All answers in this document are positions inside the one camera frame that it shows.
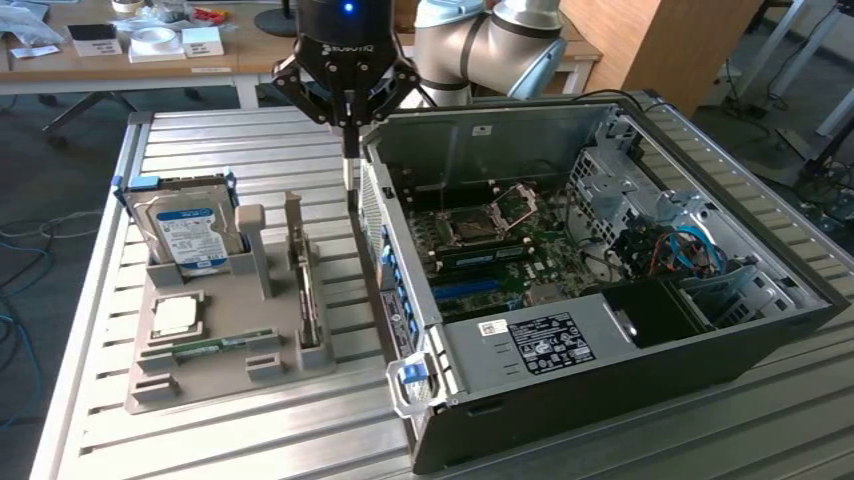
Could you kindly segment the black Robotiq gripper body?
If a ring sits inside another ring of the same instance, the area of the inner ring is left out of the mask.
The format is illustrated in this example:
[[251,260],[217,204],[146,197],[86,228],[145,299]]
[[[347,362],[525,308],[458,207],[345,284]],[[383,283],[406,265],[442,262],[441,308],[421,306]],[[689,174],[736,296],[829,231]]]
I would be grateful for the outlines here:
[[401,95],[379,89],[402,72],[391,1],[301,1],[291,101],[330,125],[367,125]]

